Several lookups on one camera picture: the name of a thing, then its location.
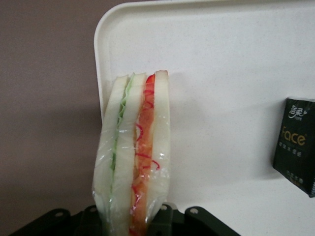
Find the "plastic-wrapped sandwich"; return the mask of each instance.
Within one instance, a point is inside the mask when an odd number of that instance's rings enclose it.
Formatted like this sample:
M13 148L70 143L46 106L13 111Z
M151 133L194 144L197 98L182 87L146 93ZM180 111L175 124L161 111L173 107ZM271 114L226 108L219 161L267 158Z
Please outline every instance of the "plastic-wrapped sandwich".
M169 188L167 71L118 77L106 107L93 194L111 236L144 236Z

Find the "white bread slice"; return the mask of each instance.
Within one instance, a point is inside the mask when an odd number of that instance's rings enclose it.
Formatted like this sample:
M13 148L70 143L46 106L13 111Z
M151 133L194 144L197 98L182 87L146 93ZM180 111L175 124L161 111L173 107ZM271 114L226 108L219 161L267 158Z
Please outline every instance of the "white bread slice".
M103 120L101 136L95 161L93 195L101 220L109 222L110 186L112 182L113 146L116 139L120 103L125 93L128 76L117 77L110 94Z
M110 206L111 235L128 236L130 224L131 184L135 156L135 122L143 102L146 74L134 75L126 97L126 109L119 126L116 167Z
M170 184L170 111L168 73L157 71L154 88L154 132L150 180L147 198L147 222L156 215L166 196Z

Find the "screw hole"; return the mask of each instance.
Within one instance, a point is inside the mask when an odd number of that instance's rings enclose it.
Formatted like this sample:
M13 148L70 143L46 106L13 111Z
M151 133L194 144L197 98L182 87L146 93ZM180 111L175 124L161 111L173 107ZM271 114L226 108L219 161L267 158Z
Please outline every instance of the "screw hole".
M161 210L167 210L167 206L166 205L162 205L161 206Z
M63 216L63 212L58 212L55 214L55 217L60 217L60 216Z
M96 207L90 208L90 212L96 212Z
M192 208L192 209L190 209L190 212L192 214L198 214L199 211L196 208Z

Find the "white surface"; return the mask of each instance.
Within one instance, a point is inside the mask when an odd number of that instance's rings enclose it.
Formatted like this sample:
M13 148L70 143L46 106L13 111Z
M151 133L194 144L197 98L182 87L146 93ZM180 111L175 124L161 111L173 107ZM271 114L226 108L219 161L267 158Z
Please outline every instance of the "white surface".
M315 203L271 165L288 96L315 98L315 1L155 1L100 20L101 103L116 76L170 73L171 187L242 236L309 236Z

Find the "tomato slice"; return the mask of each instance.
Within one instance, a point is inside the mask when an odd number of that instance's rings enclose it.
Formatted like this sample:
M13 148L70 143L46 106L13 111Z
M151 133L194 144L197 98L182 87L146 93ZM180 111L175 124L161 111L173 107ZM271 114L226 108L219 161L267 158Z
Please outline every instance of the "tomato slice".
M147 78L144 101L136 123L136 153L132 183L130 236L146 234L147 191L152 163L155 75Z

